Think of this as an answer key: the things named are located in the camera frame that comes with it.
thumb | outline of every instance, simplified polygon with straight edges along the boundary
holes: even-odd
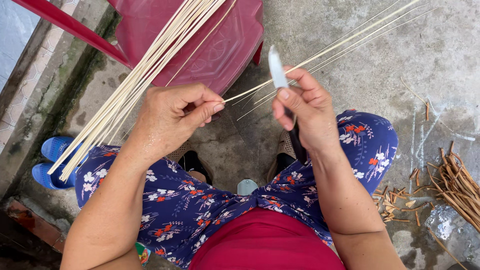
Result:
[[[290,88],[281,88],[276,96],[285,107],[300,118],[310,117],[312,113],[315,113],[315,108],[308,105],[301,96]]]
[[[210,116],[223,110],[225,106],[222,102],[208,101],[198,106],[191,113],[183,118],[183,121],[193,128],[197,128],[203,122],[207,121]]]

red shirt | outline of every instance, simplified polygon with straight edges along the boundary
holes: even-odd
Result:
[[[300,221],[254,208],[223,225],[197,251],[191,270],[345,269],[335,252]]]

red plastic stool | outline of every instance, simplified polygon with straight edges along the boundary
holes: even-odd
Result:
[[[182,0],[108,0],[123,17],[113,46],[47,0],[12,0],[50,21],[130,69],[138,64]],[[210,30],[223,17],[233,0],[227,0],[198,33],[183,46],[153,80],[165,86]],[[171,86],[201,82],[223,95],[240,76],[250,59],[260,62],[263,44],[263,3],[238,0],[227,17],[205,40],[170,83]]]

black sock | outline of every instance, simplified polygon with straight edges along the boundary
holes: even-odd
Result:
[[[207,184],[212,184],[212,179],[210,179],[210,177],[208,176],[207,170],[204,168],[204,166],[198,159],[198,155],[195,151],[186,152],[185,155],[181,157],[178,163],[186,172],[196,171],[205,175]]]
[[[276,161],[278,163],[278,166],[276,168],[275,175],[279,174],[281,171],[283,171],[286,167],[290,166],[292,163],[295,162],[295,159],[292,158],[291,156],[285,154],[285,153],[280,153],[276,157]]]

hand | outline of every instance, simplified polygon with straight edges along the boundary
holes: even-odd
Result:
[[[297,115],[300,142],[312,154],[340,146],[332,97],[315,78],[304,69],[296,69],[287,74],[301,88],[291,86],[279,89],[272,102],[273,115],[286,129],[292,130],[293,121],[285,115],[284,106]]]
[[[224,108],[223,99],[205,85],[152,87],[147,90],[137,122],[121,154],[147,169],[180,147],[197,127],[211,122]]]

